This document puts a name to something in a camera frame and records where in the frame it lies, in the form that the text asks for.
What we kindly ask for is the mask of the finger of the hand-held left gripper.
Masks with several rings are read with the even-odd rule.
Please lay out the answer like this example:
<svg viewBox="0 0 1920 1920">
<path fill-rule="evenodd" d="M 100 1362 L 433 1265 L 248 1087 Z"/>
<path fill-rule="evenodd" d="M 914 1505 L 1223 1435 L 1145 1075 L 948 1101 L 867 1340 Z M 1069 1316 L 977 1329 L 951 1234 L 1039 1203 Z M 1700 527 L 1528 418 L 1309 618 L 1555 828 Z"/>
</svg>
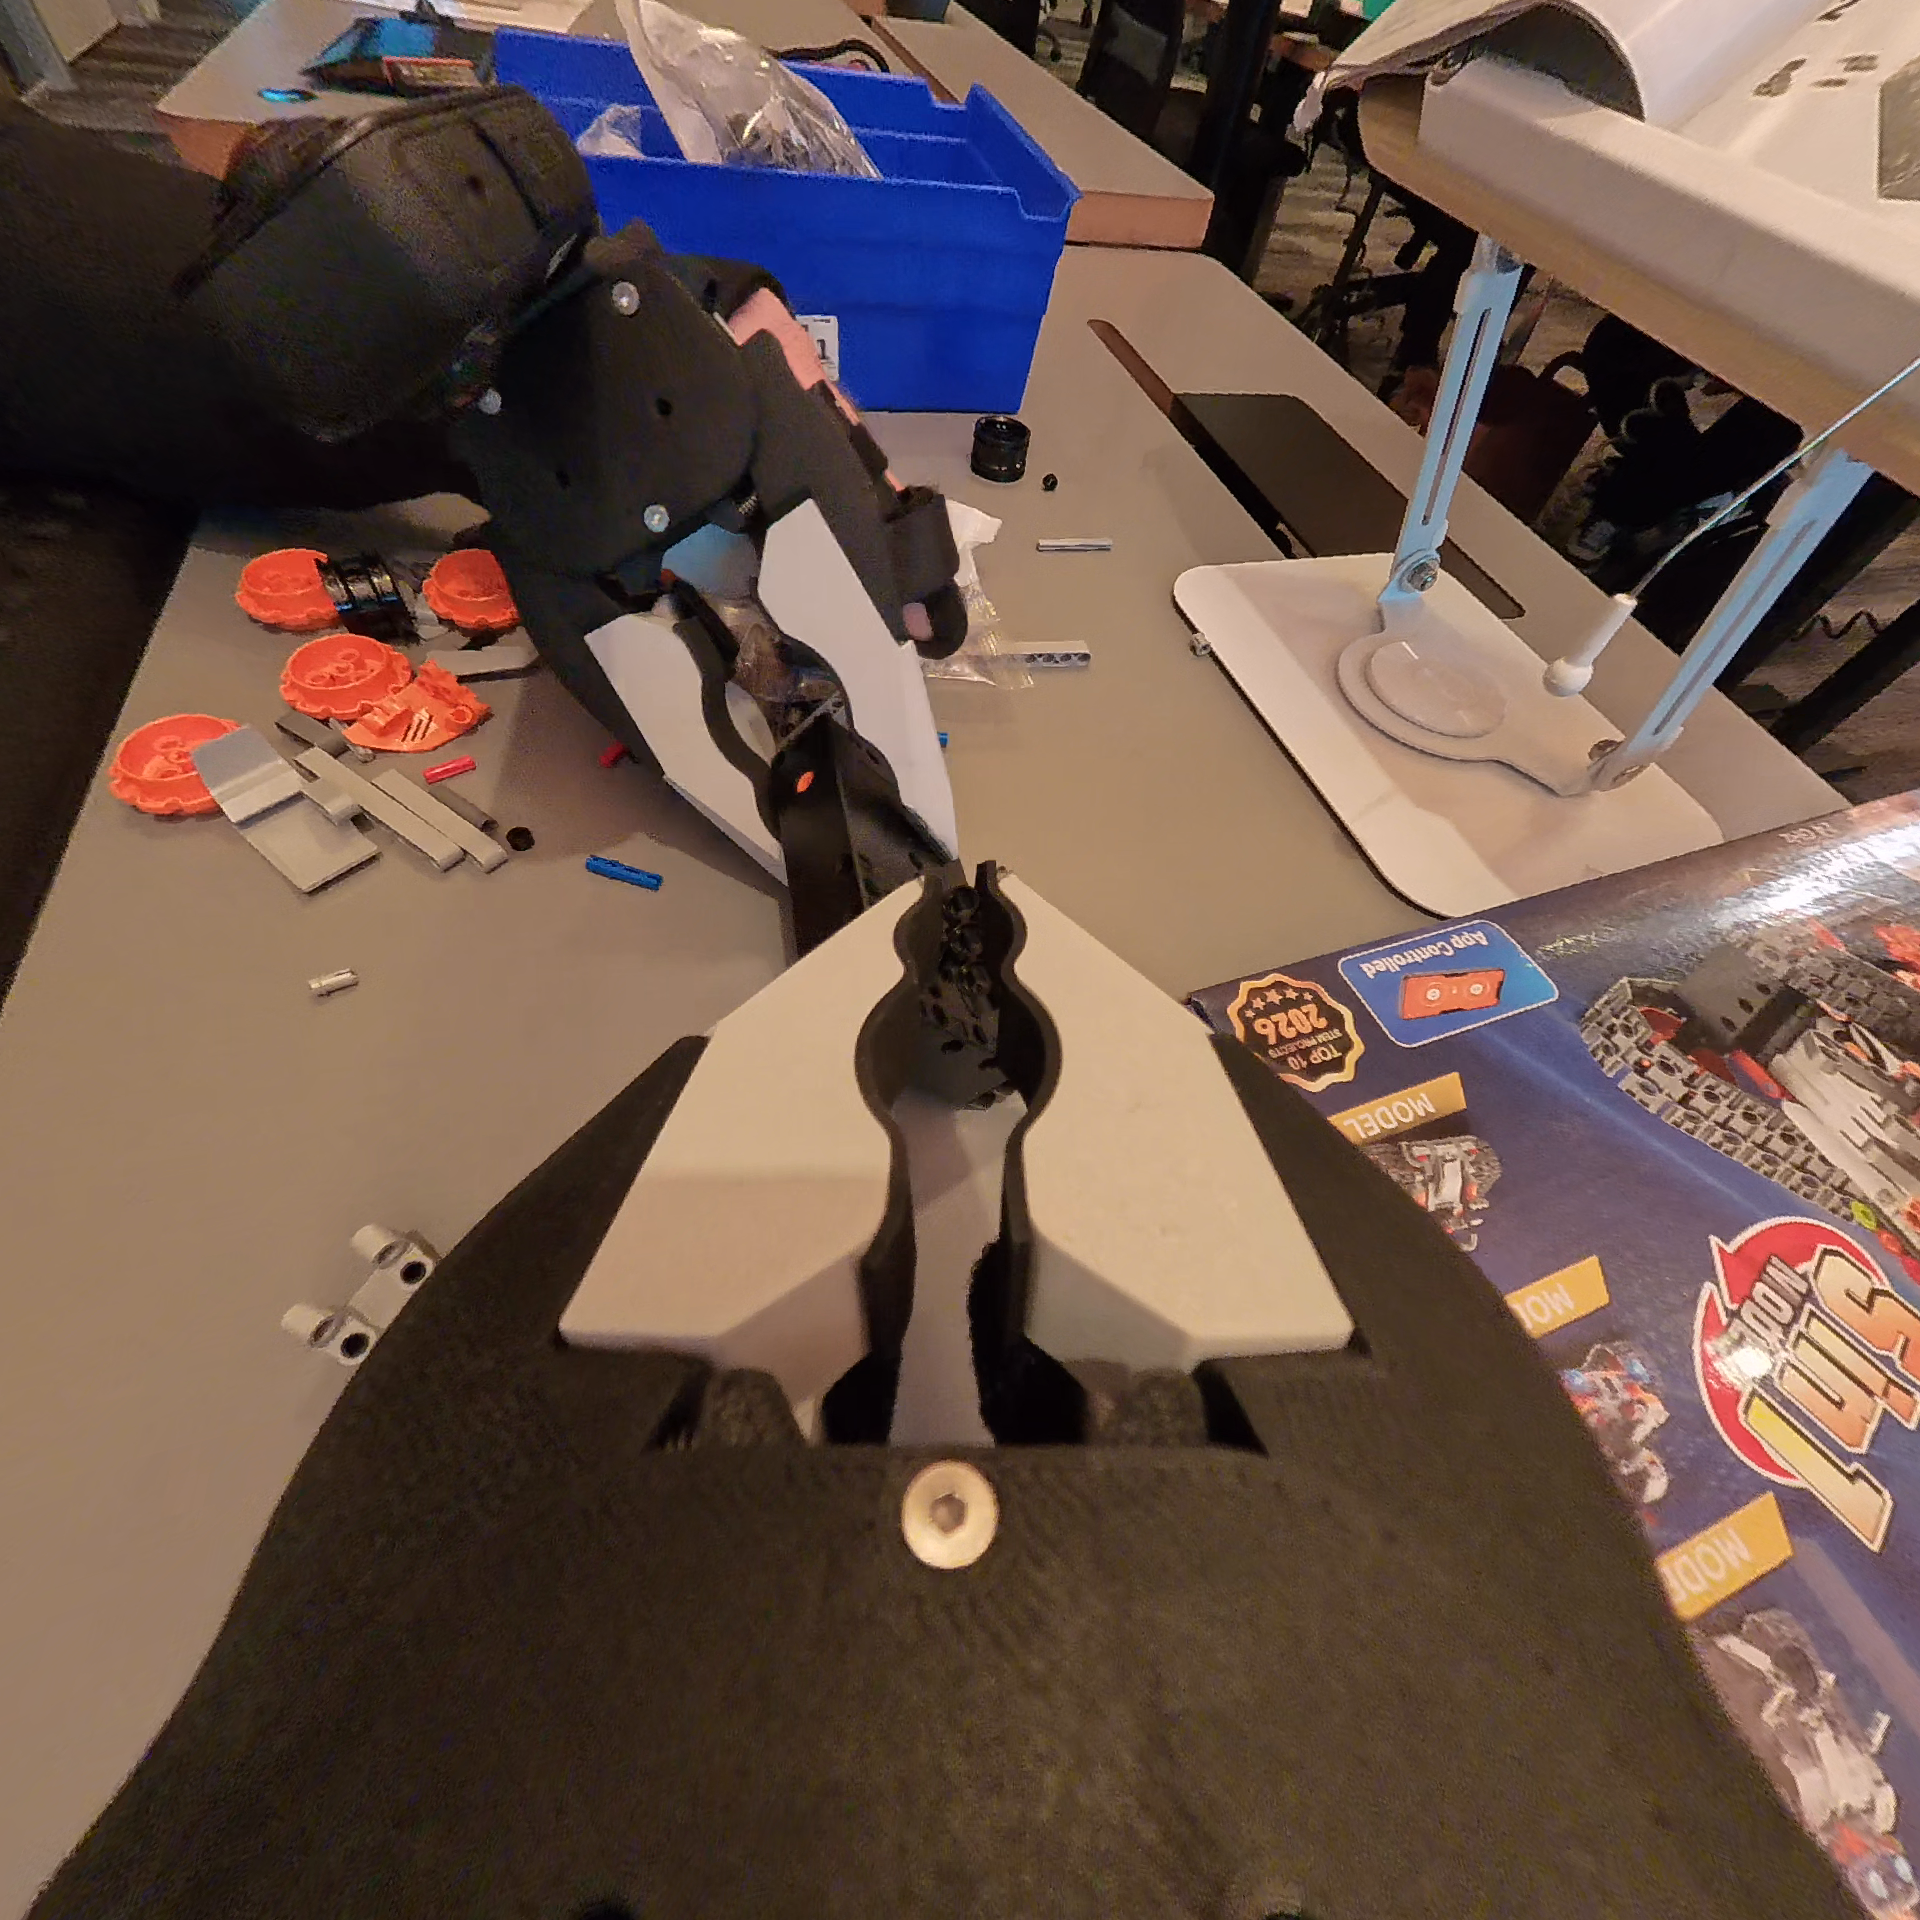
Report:
<svg viewBox="0 0 1920 1920">
<path fill-rule="evenodd" d="M 954 796 L 922 654 L 908 640 L 894 640 L 816 500 L 770 522 L 756 601 L 783 640 L 812 647 L 831 668 L 852 732 L 885 758 L 906 811 L 929 828 L 941 857 L 954 859 Z"/>
<path fill-rule="evenodd" d="M 739 852 L 788 881 L 770 817 L 771 734 L 750 721 L 754 699 L 698 621 L 621 613 L 587 636 L 621 723 L 658 765 L 667 786 Z"/>
</svg>

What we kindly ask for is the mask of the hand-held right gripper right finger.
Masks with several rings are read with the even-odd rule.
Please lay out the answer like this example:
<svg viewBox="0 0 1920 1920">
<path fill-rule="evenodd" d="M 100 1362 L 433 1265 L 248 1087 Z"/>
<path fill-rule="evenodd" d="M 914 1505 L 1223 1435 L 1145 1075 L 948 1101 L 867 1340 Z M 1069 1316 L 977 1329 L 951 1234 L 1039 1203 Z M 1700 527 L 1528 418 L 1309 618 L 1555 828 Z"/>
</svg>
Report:
<svg viewBox="0 0 1920 1920">
<path fill-rule="evenodd" d="M 1023 877 L 1004 895 L 1060 1044 L 1023 1138 L 1026 1335 L 1130 1372 L 1346 1347 L 1356 1321 L 1207 1027 Z"/>
</svg>

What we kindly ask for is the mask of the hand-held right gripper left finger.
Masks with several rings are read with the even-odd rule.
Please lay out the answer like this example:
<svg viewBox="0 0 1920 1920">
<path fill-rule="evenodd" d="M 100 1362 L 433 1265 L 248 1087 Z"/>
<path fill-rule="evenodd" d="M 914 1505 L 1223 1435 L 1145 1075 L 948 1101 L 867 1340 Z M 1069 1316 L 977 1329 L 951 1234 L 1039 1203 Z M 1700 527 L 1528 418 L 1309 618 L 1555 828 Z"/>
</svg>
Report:
<svg viewBox="0 0 1920 1920">
<path fill-rule="evenodd" d="M 771 1377 L 898 1356 L 914 1207 L 856 1044 L 906 986 L 898 923 L 922 902 L 923 881 L 894 888 L 711 1027 L 562 1314 L 564 1344 Z"/>
</svg>

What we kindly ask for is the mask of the black perforated building block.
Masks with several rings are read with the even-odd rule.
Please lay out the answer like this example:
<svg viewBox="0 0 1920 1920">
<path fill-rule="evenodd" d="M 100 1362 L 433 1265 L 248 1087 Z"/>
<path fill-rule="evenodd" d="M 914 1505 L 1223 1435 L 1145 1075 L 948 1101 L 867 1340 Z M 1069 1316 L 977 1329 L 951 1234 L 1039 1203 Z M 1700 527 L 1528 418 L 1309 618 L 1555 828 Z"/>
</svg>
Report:
<svg viewBox="0 0 1920 1920">
<path fill-rule="evenodd" d="M 1016 973 L 1026 920 L 1007 871 L 944 857 L 877 748 L 840 721 L 782 747 L 770 811 L 794 963 L 831 954 L 852 926 L 877 945 L 877 986 L 856 1003 L 856 1073 L 877 1109 L 906 1090 L 954 1109 L 1004 1097 L 1035 1109 L 1057 1044 Z"/>
</svg>

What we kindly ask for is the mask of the person's left forearm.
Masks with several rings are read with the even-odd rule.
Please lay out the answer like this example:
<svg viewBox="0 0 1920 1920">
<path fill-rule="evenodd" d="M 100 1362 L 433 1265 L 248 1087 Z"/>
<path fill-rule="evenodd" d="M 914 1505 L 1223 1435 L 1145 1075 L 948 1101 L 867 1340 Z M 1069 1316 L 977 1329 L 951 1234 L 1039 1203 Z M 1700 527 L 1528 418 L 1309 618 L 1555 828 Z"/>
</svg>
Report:
<svg viewBox="0 0 1920 1920">
<path fill-rule="evenodd" d="M 441 428 L 318 444 L 278 421 L 174 279 L 217 184 L 3 102 L 3 481 L 183 510 L 367 510 L 468 495 Z"/>
</svg>

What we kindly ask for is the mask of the person's left hand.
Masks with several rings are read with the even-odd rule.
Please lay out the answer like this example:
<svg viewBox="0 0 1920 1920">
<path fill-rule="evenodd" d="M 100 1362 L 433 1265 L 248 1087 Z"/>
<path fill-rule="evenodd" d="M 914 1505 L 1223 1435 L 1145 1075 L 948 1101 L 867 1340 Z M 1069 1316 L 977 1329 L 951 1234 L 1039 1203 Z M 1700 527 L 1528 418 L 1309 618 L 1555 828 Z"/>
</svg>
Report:
<svg viewBox="0 0 1920 1920">
<path fill-rule="evenodd" d="M 831 406 L 862 466 L 877 473 L 877 486 L 885 495 L 898 495 L 898 478 L 885 466 L 885 454 L 877 450 L 874 434 L 867 432 L 867 421 L 852 406 L 852 397 L 831 377 L 824 358 L 812 338 L 812 328 L 799 323 L 799 313 L 782 300 L 771 283 L 756 283 L 746 300 L 736 303 L 728 313 L 728 333 L 736 344 L 770 342 L 782 348 L 782 358 L 792 376 L 792 381 L 812 397 Z"/>
</svg>

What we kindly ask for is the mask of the torn clear plastic bag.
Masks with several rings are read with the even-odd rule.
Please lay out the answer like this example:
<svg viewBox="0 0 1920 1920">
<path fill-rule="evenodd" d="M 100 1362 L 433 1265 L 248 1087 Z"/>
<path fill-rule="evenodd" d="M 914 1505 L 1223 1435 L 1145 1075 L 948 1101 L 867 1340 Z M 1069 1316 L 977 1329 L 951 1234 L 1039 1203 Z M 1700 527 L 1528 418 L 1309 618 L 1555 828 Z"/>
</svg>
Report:
<svg viewBox="0 0 1920 1920">
<path fill-rule="evenodd" d="M 995 545 L 1004 522 L 966 500 L 937 490 L 908 490 L 906 502 L 917 510 L 914 529 L 941 507 L 948 540 L 954 549 L 954 577 L 937 589 L 922 613 L 929 631 L 908 631 L 906 652 L 932 681 L 1023 689 L 1039 676 L 1086 673 L 1086 647 L 1020 642 L 1007 636 L 992 593 L 980 582 L 980 553 Z"/>
</svg>

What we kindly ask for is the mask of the orange gear wheel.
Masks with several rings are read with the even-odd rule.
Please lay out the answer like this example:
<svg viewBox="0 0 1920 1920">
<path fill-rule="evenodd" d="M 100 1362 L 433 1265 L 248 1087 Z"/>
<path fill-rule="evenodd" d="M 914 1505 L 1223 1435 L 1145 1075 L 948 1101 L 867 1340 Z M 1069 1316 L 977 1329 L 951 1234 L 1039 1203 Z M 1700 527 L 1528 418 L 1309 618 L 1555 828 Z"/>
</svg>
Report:
<svg viewBox="0 0 1920 1920">
<path fill-rule="evenodd" d="M 497 636 L 520 625 L 505 564 L 481 545 L 437 555 L 420 582 L 420 598 L 441 625 L 466 636 Z"/>
<path fill-rule="evenodd" d="M 273 631 L 336 631 L 340 613 L 323 564 L 327 553 L 309 545 L 270 549 L 243 564 L 235 604 Z"/>
<path fill-rule="evenodd" d="M 414 681 L 414 661 L 393 642 L 361 631 L 303 640 L 280 668 L 284 707 L 308 721 L 355 723 Z"/>
<path fill-rule="evenodd" d="M 221 814 L 195 753 L 235 732 L 235 721 L 201 711 L 163 716 L 128 732 L 109 758 L 109 796 L 159 822 Z"/>
</svg>

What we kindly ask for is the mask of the orange angular part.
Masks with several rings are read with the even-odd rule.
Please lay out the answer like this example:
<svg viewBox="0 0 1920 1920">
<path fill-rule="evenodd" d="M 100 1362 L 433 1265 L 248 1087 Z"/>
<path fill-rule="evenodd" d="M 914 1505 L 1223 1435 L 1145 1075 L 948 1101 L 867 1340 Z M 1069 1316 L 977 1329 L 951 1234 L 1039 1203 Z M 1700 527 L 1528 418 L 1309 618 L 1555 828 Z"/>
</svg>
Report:
<svg viewBox="0 0 1920 1920">
<path fill-rule="evenodd" d="M 424 659 L 414 676 L 380 697 L 346 728 L 350 747 L 367 753 L 433 753 L 485 728 L 494 707 L 457 681 L 441 659 Z"/>
</svg>

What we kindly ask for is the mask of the grey long beams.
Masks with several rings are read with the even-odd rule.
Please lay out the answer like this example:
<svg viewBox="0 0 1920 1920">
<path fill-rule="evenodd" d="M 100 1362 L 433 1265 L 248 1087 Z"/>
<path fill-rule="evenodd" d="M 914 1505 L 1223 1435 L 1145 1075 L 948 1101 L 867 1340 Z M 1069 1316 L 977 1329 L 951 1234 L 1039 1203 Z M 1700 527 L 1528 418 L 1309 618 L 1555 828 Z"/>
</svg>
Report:
<svg viewBox="0 0 1920 1920">
<path fill-rule="evenodd" d="M 437 871 L 455 871 L 463 863 L 501 871 L 506 863 L 506 849 L 494 835 L 494 828 L 472 824 L 466 814 L 433 800 L 420 781 L 364 770 L 340 732 L 331 732 L 294 707 L 278 716 L 278 732 L 288 747 L 294 747 L 294 770 L 308 781 L 308 796 L 331 822 L 371 822 Z"/>
</svg>

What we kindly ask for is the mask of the black and blue part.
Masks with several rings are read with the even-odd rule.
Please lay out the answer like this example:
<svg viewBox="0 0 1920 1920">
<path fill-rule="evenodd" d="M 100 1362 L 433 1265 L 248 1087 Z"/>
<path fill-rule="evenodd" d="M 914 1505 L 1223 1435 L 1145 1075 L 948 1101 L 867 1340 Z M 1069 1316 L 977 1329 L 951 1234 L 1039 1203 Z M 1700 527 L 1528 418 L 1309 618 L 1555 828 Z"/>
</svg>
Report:
<svg viewBox="0 0 1920 1920">
<path fill-rule="evenodd" d="M 346 631 L 381 642 L 420 642 L 414 589 L 380 553 L 323 555 L 318 582 Z"/>
</svg>

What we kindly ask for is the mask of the blue plastic bin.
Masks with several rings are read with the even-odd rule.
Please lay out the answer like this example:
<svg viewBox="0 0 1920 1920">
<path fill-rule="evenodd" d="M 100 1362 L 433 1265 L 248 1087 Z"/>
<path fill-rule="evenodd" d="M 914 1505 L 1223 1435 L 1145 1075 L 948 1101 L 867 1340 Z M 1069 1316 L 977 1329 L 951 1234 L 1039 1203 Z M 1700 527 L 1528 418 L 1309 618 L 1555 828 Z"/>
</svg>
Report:
<svg viewBox="0 0 1920 1920">
<path fill-rule="evenodd" d="M 497 78 L 583 141 L 640 111 L 640 155 L 590 155 L 609 232 L 646 223 L 669 252 L 782 279 L 803 323 L 835 323 L 836 381 L 871 411 L 1020 411 L 1076 184 L 986 89 L 941 102 L 922 74 L 799 64 L 877 179 L 701 165 L 607 36 L 497 30 Z"/>
</svg>

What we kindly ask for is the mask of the clear bag of parts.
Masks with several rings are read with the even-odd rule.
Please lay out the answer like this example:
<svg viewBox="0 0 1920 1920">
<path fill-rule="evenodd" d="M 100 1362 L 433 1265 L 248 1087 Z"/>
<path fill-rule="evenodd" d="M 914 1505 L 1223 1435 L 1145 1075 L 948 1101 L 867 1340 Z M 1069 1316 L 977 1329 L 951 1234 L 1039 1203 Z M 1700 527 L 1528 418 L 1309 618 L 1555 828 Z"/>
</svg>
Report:
<svg viewBox="0 0 1920 1920">
<path fill-rule="evenodd" d="M 669 5 L 614 5 L 614 12 L 686 161 L 884 179 L 824 89 L 756 40 Z"/>
</svg>

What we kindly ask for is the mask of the light grey connector piece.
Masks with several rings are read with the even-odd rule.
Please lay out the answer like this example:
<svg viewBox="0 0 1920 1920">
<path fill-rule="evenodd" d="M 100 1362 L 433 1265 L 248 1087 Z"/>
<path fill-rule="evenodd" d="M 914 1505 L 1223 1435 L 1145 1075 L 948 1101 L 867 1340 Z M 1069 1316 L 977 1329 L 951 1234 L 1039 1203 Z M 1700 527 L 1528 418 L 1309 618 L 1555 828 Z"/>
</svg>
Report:
<svg viewBox="0 0 1920 1920">
<path fill-rule="evenodd" d="M 284 1335 L 298 1347 L 331 1356 L 346 1372 L 361 1366 L 397 1314 L 420 1294 L 441 1267 L 441 1251 L 414 1232 L 361 1227 L 350 1237 L 351 1258 L 364 1265 L 355 1291 L 346 1301 L 294 1301 L 284 1310 Z"/>
</svg>

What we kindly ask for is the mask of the blue robot kit box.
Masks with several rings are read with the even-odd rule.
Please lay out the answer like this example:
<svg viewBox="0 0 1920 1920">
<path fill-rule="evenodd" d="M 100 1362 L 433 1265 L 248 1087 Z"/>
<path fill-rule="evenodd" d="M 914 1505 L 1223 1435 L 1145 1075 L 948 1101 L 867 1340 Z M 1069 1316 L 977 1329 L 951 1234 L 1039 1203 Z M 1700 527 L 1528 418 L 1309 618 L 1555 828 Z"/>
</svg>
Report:
<svg viewBox="0 0 1920 1920">
<path fill-rule="evenodd" d="M 1477 1261 L 1786 1814 L 1918 1917 L 1918 790 L 1189 1008 Z"/>
</svg>

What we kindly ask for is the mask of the printed task sheet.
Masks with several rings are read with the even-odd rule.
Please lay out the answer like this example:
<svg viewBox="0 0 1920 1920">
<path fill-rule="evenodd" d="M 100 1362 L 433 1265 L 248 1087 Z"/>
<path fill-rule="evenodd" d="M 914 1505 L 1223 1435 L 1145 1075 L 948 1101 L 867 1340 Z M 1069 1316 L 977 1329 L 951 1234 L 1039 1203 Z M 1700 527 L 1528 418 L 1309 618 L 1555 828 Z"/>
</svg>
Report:
<svg viewBox="0 0 1920 1920">
<path fill-rule="evenodd" d="M 1847 206 L 1918 206 L 1918 5 L 1663 5 L 1636 53 L 1636 122 Z"/>
</svg>

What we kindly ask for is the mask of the white metal stand frame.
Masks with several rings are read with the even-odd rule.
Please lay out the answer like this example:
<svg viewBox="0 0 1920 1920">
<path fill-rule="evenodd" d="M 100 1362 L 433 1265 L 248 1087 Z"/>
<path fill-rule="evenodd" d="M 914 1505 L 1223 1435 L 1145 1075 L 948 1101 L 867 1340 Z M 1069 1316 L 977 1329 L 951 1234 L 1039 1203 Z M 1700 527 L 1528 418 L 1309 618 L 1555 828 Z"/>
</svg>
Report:
<svg viewBox="0 0 1920 1920">
<path fill-rule="evenodd" d="M 1761 545 L 1680 652 L 1655 707 L 1620 743 L 1579 753 L 1572 704 L 1588 689 L 1554 697 L 1545 689 L 1554 659 L 1534 659 L 1497 618 L 1440 604 L 1440 549 L 1449 500 L 1520 279 L 1523 260 L 1497 237 L 1477 236 L 1458 288 L 1454 342 L 1428 418 L 1425 463 L 1380 589 L 1380 631 L 1356 636 L 1339 652 L 1338 681 L 1374 732 L 1408 748 L 1461 765 L 1507 765 L 1562 800 L 1579 800 L 1618 790 L 1669 748 L 1719 669 L 1743 652 L 1780 589 L 1860 495 L 1866 466 L 1837 440 L 1795 466 L 1795 486 L 1767 519 Z"/>
</svg>

